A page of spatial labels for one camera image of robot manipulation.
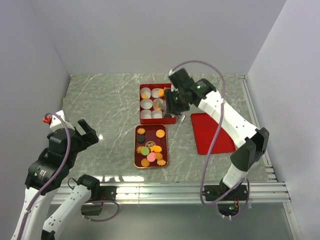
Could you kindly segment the orange round cookie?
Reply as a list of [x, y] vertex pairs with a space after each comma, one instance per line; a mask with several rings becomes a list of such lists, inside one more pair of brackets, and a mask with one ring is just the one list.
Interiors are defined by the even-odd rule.
[[159, 98], [163, 97], [165, 95], [164, 89], [159, 89], [158, 92], [157, 92], [157, 95], [158, 95]]

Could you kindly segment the silver slotted tongs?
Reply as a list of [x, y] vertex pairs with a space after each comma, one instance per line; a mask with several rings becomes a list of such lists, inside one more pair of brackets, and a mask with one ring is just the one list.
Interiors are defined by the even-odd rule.
[[180, 122], [183, 122], [186, 118], [184, 112], [186, 111], [182, 106], [166, 106], [163, 105], [162, 107], [162, 117], [164, 116], [165, 113], [171, 114], [172, 117], [171, 118], [176, 118], [178, 119]]

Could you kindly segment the black white sandwich cookie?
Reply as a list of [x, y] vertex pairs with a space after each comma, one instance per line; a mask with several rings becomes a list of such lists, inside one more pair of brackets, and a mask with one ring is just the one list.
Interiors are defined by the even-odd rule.
[[172, 118], [173, 116], [170, 113], [165, 113], [163, 118]]

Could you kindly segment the red box lid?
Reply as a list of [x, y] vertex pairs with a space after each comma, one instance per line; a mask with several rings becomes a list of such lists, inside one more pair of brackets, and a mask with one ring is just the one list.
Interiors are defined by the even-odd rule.
[[[206, 155], [218, 129], [218, 123], [206, 113], [192, 113], [190, 119], [197, 153]], [[232, 138], [221, 128], [211, 154], [233, 153], [235, 150]]]

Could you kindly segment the large round waffle biscuit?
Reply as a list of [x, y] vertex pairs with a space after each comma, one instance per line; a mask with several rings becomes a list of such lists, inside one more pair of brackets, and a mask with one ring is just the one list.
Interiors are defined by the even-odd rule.
[[149, 96], [145, 93], [141, 93], [140, 94], [141, 98], [144, 100], [144, 99], [149, 99]]

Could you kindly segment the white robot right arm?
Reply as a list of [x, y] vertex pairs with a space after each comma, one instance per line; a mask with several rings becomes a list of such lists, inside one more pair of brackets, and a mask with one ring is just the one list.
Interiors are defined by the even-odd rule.
[[230, 156], [231, 165], [220, 182], [221, 196], [231, 200], [251, 166], [265, 153], [269, 131], [242, 117], [207, 79], [194, 81], [184, 68], [171, 71], [168, 78], [171, 88], [164, 91], [167, 113], [178, 117], [195, 106], [215, 120], [217, 130], [224, 130], [234, 142], [237, 149]]

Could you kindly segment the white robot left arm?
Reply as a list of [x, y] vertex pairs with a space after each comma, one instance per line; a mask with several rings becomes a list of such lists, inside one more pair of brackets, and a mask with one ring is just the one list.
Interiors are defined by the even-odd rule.
[[84, 119], [78, 124], [84, 130], [80, 134], [65, 119], [63, 110], [47, 113], [43, 122], [49, 125], [48, 147], [28, 169], [25, 180], [23, 207], [12, 235], [13, 240], [57, 240], [67, 222], [78, 213], [87, 201], [100, 197], [100, 181], [84, 174], [60, 207], [47, 216], [53, 198], [75, 165], [78, 153], [98, 143], [96, 131]]

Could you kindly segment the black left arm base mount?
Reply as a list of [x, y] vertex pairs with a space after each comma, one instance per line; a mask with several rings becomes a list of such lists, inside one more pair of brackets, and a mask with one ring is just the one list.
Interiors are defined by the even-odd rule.
[[117, 187], [103, 185], [93, 192], [90, 199], [81, 207], [81, 213], [84, 216], [99, 216], [106, 202], [92, 203], [94, 201], [112, 201], [116, 200]]

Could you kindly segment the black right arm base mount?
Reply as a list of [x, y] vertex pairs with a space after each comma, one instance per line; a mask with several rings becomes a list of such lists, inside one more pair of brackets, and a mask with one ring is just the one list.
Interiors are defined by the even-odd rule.
[[250, 188], [245, 184], [232, 190], [222, 185], [205, 185], [202, 199], [206, 204], [215, 203], [223, 219], [232, 220], [248, 207]]

